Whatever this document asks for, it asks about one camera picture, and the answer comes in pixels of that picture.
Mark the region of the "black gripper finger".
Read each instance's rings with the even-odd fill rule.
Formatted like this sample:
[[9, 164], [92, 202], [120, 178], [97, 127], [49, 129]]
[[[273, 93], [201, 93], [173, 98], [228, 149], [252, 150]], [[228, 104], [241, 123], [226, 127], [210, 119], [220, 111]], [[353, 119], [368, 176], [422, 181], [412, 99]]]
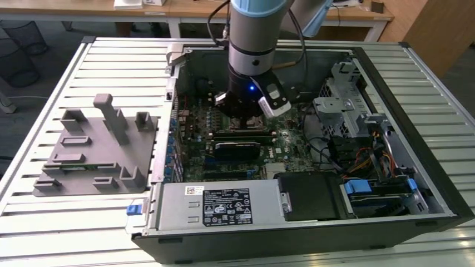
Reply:
[[246, 122], [245, 122], [245, 126], [246, 127], [264, 127], [265, 125], [265, 117], [262, 115], [262, 112], [257, 112], [257, 114], [254, 116], [252, 116]]
[[237, 127], [244, 126], [242, 105], [240, 98], [236, 96], [216, 96], [214, 106], [220, 112], [229, 118], [237, 120]]

